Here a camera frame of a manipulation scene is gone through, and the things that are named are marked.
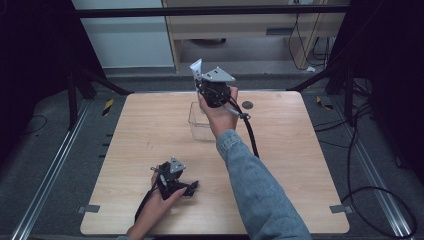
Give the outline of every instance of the shirt cuff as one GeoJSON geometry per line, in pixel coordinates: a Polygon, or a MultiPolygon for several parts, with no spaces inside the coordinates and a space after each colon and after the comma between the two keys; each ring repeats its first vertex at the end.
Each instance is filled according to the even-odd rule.
{"type": "Polygon", "coordinates": [[[228,150],[236,143],[241,142],[240,136],[233,129],[228,129],[223,132],[216,140],[216,149],[222,159],[227,158],[228,150]]]}

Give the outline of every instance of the clear plastic container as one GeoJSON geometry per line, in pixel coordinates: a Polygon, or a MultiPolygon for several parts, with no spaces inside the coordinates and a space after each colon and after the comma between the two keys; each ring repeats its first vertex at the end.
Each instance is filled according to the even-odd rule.
{"type": "Polygon", "coordinates": [[[191,103],[188,122],[190,124],[191,135],[193,136],[193,139],[215,141],[215,136],[211,131],[208,117],[202,112],[198,102],[191,103]]]}

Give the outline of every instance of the denim sleeve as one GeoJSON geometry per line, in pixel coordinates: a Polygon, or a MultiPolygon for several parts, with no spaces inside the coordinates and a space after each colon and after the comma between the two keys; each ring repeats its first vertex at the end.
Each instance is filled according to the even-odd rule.
{"type": "Polygon", "coordinates": [[[283,188],[234,130],[222,133],[216,147],[251,239],[312,239],[283,188]]]}

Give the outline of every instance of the white wall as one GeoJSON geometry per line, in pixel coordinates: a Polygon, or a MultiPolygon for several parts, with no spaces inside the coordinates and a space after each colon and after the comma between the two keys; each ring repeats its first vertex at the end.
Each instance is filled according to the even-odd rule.
{"type": "MultiPolygon", "coordinates": [[[[162,7],[160,0],[73,0],[76,9],[162,7]]],[[[81,19],[103,68],[173,67],[164,17],[81,19]]]]}

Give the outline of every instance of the horizontal black bar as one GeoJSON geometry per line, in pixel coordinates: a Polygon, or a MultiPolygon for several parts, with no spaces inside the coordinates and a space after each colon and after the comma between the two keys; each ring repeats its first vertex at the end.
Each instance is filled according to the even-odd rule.
{"type": "Polygon", "coordinates": [[[339,13],[363,7],[351,5],[260,5],[260,6],[214,6],[214,7],[171,7],[133,9],[92,9],[72,12],[50,12],[54,15],[77,16],[79,18],[114,17],[157,17],[196,15],[239,15],[239,14],[286,14],[286,13],[339,13]]]}

